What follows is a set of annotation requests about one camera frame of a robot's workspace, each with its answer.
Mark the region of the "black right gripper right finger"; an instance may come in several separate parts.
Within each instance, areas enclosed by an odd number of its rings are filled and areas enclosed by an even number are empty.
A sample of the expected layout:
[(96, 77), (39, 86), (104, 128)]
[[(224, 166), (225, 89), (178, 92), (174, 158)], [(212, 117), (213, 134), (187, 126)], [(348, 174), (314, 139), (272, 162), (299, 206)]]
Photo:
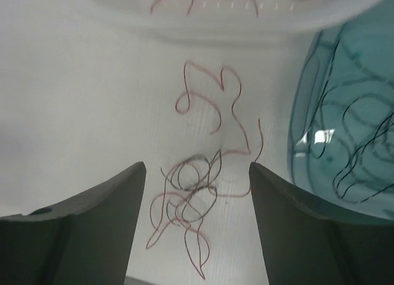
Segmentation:
[(270, 284), (392, 284), (393, 221), (351, 211), (249, 167)]

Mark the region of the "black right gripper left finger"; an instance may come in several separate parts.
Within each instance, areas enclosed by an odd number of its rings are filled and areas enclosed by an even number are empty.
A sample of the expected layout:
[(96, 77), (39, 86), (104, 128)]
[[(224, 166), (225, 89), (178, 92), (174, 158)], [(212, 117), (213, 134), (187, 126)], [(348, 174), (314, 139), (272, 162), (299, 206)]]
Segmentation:
[(145, 187), (138, 162), (28, 215), (1, 218), (2, 284), (123, 284)]

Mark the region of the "white plastic tub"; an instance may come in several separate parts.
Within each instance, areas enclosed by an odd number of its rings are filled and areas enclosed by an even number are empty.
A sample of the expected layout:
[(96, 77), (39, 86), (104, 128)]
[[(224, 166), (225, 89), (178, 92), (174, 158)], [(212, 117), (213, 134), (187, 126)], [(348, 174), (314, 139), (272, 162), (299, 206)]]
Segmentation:
[(383, 0), (65, 0), (110, 26), (174, 38), (247, 40), (338, 25)]

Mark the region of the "teal transparent plastic bin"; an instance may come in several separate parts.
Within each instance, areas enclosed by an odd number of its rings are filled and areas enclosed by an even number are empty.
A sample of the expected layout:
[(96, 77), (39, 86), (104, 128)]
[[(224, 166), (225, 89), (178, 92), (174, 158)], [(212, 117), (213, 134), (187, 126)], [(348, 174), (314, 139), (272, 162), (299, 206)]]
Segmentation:
[(393, 31), (350, 22), (315, 34), (289, 125), (289, 171), (304, 190), (393, 218)]

